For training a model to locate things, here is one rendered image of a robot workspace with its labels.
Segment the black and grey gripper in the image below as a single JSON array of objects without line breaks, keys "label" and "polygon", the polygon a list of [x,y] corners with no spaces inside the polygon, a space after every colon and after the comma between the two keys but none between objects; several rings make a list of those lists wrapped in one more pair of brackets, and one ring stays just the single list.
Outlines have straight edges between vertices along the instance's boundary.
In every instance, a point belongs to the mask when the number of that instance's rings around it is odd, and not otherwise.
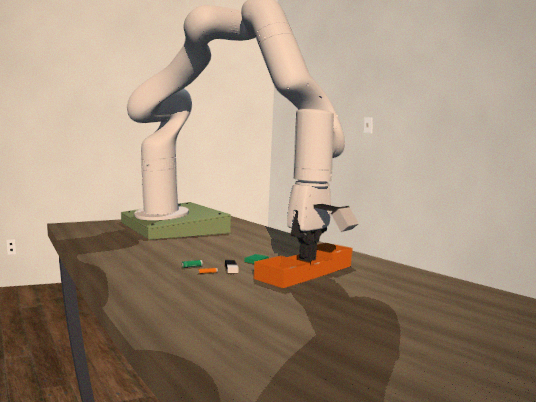
[{"label": "black and grey gripper", "polygon": [[308,262],[316,260],[317,243],[330,223],[331,211],[313,207],[314,204],[331,205],[330,185],[325,185],[329,183],[312,184],[295,181],[292,186],[287,227],[291,229],[291,236],[299,237],[300,260]]}]

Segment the orange three-compartment bin rack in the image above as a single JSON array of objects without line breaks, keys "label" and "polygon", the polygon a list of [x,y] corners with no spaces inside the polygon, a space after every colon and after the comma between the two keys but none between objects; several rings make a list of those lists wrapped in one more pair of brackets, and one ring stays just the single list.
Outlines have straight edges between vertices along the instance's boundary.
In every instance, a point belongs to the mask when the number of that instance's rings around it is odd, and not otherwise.
[{"label": "orange three-compartment bin rack", "polygon": [[300,260],[299,255],[289,258],[278,256],[255,261],[254,279],[286,288],[350,267],[351,258],[352,248],[350,247],[330,243],[317,244],[316,261]]}]

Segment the black and white eraser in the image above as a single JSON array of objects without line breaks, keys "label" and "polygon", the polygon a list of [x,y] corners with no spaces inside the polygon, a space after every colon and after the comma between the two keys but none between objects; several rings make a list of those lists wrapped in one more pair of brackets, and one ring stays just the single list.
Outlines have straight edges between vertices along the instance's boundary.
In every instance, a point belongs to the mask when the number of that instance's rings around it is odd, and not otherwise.
[{"label": "black and white eraser", "polygon": [[225,267],[228,273],[238,273],[238,266],[235,260],[225,260]]}]

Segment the green battery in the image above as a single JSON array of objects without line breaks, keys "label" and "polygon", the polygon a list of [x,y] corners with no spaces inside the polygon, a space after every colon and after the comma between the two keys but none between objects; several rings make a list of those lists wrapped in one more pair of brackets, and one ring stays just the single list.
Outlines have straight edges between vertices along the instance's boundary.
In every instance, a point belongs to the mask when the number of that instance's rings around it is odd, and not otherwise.
[{"label": "green battery", "polygon": [[197,266],[202,266],[202,265],[203,265],[202,260],[196,260],[196,261],[184,261],[184,262],[182,262],[182,267],[183,267],[183,268],[186,268],[186,267],[197,267]]}]

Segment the orange battery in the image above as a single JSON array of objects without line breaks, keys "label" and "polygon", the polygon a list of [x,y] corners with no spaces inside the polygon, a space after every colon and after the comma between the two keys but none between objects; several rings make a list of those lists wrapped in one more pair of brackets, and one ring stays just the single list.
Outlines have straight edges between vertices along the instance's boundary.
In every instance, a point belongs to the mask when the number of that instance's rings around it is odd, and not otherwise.
[{"label": "orange battery", "polygon": [[218,272],[217,268],[208,268],[208,269],[198,269],[198,273],[216,273]]}]

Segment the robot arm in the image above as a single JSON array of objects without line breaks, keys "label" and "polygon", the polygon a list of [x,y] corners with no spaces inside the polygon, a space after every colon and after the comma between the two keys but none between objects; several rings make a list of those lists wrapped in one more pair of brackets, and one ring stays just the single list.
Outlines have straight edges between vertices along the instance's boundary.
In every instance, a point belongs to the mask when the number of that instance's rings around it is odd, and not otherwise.
[{"label": "robot arm", "polygon": [[279,3],[247,0],[242,13],[203,5],[187,15],[183,27],[181,50],[166,68],[137,87],[127,103],[133,121],[161,122],[141,145],[144,208],[135,217],[169,220],[189,213],[188,208],[178,206],[176,140],[192,109],[191,96],[184,88],[209,64],[208,43],[214,39],[244,41],[254,39],[256,33],[276,90],[298,109],[293,178],[312,184],[332,181],[332,159],[344,150],[344,134],[331,101],[306,67]]}]

